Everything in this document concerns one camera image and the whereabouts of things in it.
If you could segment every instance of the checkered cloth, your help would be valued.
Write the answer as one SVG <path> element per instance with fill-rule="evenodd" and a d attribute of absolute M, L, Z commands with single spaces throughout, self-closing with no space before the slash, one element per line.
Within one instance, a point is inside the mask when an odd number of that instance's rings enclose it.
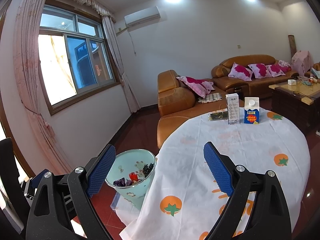
<path fill-rule="evenodd" d="M 199 98 L 198 102 L 199 103 L 211 103 L 215 101 L 222 100 L 222 96 L 220 93 L 214 93 L 214 94 L 209 94 L 206 95 L 205 98 Z"/>

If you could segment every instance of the white wall-mounted air conditioner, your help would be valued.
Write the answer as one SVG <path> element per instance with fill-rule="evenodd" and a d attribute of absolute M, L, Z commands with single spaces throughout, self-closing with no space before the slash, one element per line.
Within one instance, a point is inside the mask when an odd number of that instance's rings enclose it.
<path fill-rule="evenodd" d="M 127 27 L 132 27 L 137 24 L 160 18 L 160 13 L 157 6 L 150 7 L 124 17 Z"/>

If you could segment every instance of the throw pillow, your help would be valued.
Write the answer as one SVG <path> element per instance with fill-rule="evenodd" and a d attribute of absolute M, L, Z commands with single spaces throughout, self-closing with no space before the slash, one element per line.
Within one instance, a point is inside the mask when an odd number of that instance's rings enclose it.
<path fill-rule="evenodd" d="M 279 65 L 267 65 L 267 69 L 269 70 L 272 77 L 285 76 L 283 71 L 279 68 Z"/>
<path fill-rule="evenodd" d="M 288 72 L 291 70 L 291 65 L 288 62 L 285 62 L 284 60 L 279 60 L 279 62 L 276 64 L 279 66 L 279 68 L 284 72 Z"/>
<path fill-rule="evenodd" d="M 188 87 L 190 87 L 197 95 L 205 98 L 206 95 L 210 93 L 211 90 L 214 90 L 213 82 L 209 82 L 203 79 L 194 79 L 190 77 L 177 77 Z"/>
<path fill-rule="evenodd" d="M 237 63 L 233 63 L 228 77 L 235 77 L 244 81 L 251 81 L 252 71 L 244 66 L 238 65 Z"/>
<path fill-rule="evenodd" d="M 264 64 L 250 64 L 248 67 L 253 71 L 255 78 L 272 77 Z"/>

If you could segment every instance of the round table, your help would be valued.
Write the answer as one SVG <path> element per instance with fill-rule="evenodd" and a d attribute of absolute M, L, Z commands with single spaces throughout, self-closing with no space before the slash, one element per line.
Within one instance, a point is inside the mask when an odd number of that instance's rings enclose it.
<path fill-rule="evenodd" d="M 208 114 L 182 124 L 164 142 L 156 172 L 139 215 L 120 233 L 123 239 L 203 240 L 221 214 L 228 196 L 219 190 L 203 156 L 211 141 L 235 165 L 265 174 L 273 170 L 287 200 L 292 230 L 308 181 L 307 141 L 288 119 L 260 108 L 259 124 L 209 121 Z M 247 224 L 254 194 L 250 193 L 235 234 Z"/>

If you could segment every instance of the wooden window frame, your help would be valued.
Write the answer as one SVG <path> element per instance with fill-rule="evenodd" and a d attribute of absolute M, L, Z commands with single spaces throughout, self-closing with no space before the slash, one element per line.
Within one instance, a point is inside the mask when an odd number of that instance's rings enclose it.
<path fill-rule="evenodd" d="M 2 30 L 3 30 L 3 26 L 4 26 L 5 16 L 7 14 L 7 10 L 9 8 L 9 5 L 10 5 L 10 2 L 8 2 L 7 5 L 5 5 L 6 8 L 4 9 L 2 17 L 0 19 L 0 40 L 1 40 L 1 34 L 2 34 Z M 29 178 L 34 178 L 36 176 L 35 173 L 33 172 L 31 167 L 27 163 L 26 159 L 22 155 L 22 153 L 21 153 L 21 151 L 20 151 L 20 149 L 19 149 L 19 147 L 17 145 L 17 142 L 13 137 L 12 131 L 11 131 L 9 123 L 8 123 L 7 116 L 6 116 L 5 111 L 4 111 L 1 92 L 0 92 L 0 121 L 1 121 L 1 125 L 2 125 L 2 128 L 3 128 L 5 136 L 11 138 L 13 152 L 14 152 L 14 155 L 16 156 L 16 158 L 17 158 L 17 161 L 19 162 L 21 167 L 24 169 L 24 171 L 27 174 L 27 176 Z"/>
<path fill-rule="evenodd" d="M 114 59 L 113 59 L 112 54 L 110 52 L 110 48 L 108 46 L 108 41 L 107 41 L 107 39 L 105 39 L 106 34 L 105 34 L 104 29 L 102 27 L 101 18 L 98 18 L 98 17 L 96 17 L 94 15 L 91 15 L 91 14 L 89 14 L 89 13 L 83 11 L 83 10 L 80 10 L 78 8 L 75 8 L 75 7 L 71 6 L 71 5 L 68 5 L 68 4 L 65 4 L 65 3 L 62 3 L 62 2 L 59 2 L 59 1 L 56 1 L 56 0 L 46 0 L 45 4 L 46 5 L 50 5 L 50 6 L 55 6 L 57 8 L 61 8 L 61 9 L 67 10 L 67 11 L 72 12 L 72 13 L 76 13 L 76 14 L 82 16 L 82 17 L 86 17 L 86 18 L 88 18 L 90 20 L 93 20 L 93 21 L 98 22 L 98 23 L 101 24 L 101 30 L 102 30 L 102 35 L 104 37 L 103 41 L 105 43 L 106 53 L 108 54 L 109 63 L 110 63 L 111 69 L 113 71 L 114 79 L 115 79 L 115 82 L 112 83 L 112 84 L 106 84 L 106 85 L 102 85 L 102 86 L 93 88 L 93 89 L 85 91 L 85 92 L 83 92 L 81 94 L 77 94 L 77 95 L 75 95 L 75 96 L 73 96 L 71 98 L 67 98 L 65 100 L 62 100 L 62 101 L 54 104 L 54 106 L 53 106 L 50 103 L 50 100 L 49 100 L 49 97 L 48 97 L 48 94 L 47 94 L 47 90 L 45 89 L 45 84 L 44 84 L 44 79 L 43 79 L 42 72 L 41 72 L 40 59 L 39 59 L 38 71 L 39 71 L 40 85 L 41 85 L 41 88 L 42 88 L 42 92 L 43 92 L 43 95 L 44 95 L 44 100 L 45 100 L 45 102 L 47 104 L 49 113 L 52 116 L 52 115 L 62 111 L 63 109 L 66 109 L 67 107 L 72 106 L 77 102 L 80 102 L 83 99 L 86 99 L 86 98 L 88 98 L 88 97 L 90 97 L 92 95 L 100 93 L 100 92 L 102 92 L 104 90 L 107 90 L 107 89 L 109 89 L 111 87 L 120 85 L 121 82 L 120 82 L 120 78 L 119 78 L 118 69 L 116 67 Z M 81 33 L 73 33 L 72 35 L 77 36 L 77 35 L 81 35 Z"/>

